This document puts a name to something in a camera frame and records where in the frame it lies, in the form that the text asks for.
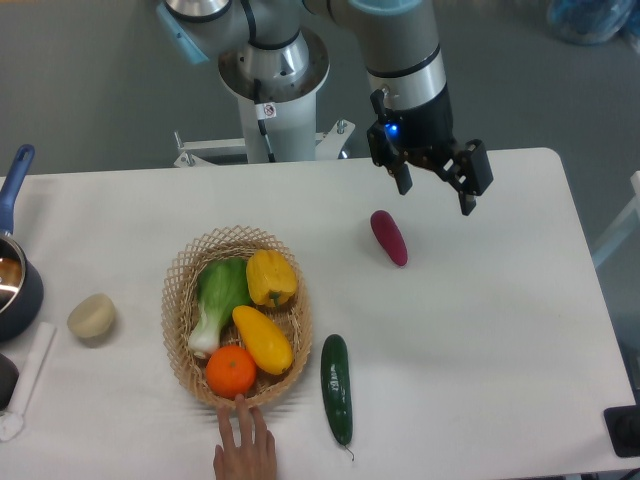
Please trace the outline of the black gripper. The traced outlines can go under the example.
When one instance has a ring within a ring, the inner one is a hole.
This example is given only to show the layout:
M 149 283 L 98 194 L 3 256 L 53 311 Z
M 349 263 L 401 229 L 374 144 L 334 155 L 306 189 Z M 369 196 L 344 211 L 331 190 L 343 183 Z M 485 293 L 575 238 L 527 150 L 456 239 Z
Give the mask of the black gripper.
M 462 149 L 456 141 L 447 90 L 407 110 L 387 107 L 388 96 L 383 89 L 370 95 L 377 115 L 367 130 L 373 163 L 395 180 L 400 195 L 413 186 L 411 165 L 436 173 L 456 190 L 461 213 L 469 216 L 494 179 L 484 143 L 474 139 Z

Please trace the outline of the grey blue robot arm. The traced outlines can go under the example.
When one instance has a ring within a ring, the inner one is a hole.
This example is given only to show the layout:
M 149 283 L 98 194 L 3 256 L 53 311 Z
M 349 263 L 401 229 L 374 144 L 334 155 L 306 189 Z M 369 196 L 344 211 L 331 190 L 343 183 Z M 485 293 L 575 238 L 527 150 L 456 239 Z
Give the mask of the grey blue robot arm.
M 433 5 L 429 1 L 162 1 L 158 16 L 179 44 L 218 65 L 236 97 L 252 163 L 317 156 L 316 94 L 329 73 L 308 12 L 351 32 L 370 85 L 373 163 L 411 189 L 411 167 L 434 172 L 463 214 L 492 182 L 484 144 L 458 142 Z

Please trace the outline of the bare human hand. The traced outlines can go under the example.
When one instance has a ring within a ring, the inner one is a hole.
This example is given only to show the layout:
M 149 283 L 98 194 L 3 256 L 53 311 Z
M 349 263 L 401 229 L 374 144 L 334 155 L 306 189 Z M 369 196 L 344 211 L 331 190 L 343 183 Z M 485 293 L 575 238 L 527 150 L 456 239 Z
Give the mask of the bare human hand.
M 276 479 L 276 442 L 259 408 L 250 408 L 245 397 L 234 399 L 240 432 L 236 443 L 230 410 L 217 411 L 221 444 L 214 450 L 213 471 L 216 479 Z

